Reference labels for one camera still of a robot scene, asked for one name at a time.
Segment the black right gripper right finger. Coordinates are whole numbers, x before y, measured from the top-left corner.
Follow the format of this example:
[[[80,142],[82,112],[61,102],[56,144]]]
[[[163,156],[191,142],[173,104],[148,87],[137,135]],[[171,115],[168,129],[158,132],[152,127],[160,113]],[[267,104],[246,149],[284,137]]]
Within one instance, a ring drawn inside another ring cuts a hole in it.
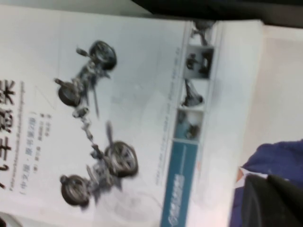
[[[284,204],[291,210],[303,209],[303,190],[278,176],[269,176],[267,181],[274,187]]]

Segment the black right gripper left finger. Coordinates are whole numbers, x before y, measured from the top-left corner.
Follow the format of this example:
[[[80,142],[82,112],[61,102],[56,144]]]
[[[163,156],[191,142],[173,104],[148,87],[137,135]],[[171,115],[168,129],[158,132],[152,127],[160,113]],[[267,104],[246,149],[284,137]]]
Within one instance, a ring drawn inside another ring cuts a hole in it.
[[[243,227],[301,227],[303,210],[289,209],[267,178],[253,175],[245,181],[241,218]]]

